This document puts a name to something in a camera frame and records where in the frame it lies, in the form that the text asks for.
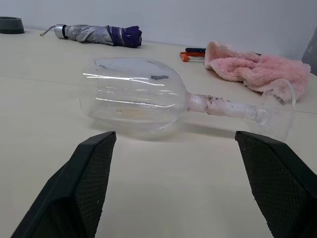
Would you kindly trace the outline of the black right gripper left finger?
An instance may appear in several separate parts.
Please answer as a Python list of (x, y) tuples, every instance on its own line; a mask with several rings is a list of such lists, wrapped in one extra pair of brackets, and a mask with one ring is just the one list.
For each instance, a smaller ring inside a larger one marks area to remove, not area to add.
[(80, 143), (46, 182), (14, 238), (93, 238), (106, 198), (116, 133)]

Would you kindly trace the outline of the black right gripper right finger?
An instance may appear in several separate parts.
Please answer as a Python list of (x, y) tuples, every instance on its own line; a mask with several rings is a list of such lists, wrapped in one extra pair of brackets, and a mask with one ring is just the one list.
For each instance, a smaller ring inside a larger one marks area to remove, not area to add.
[(317, 176), (285, 143), (237, 131), (252, 194), (275, 238), (317, 236)]

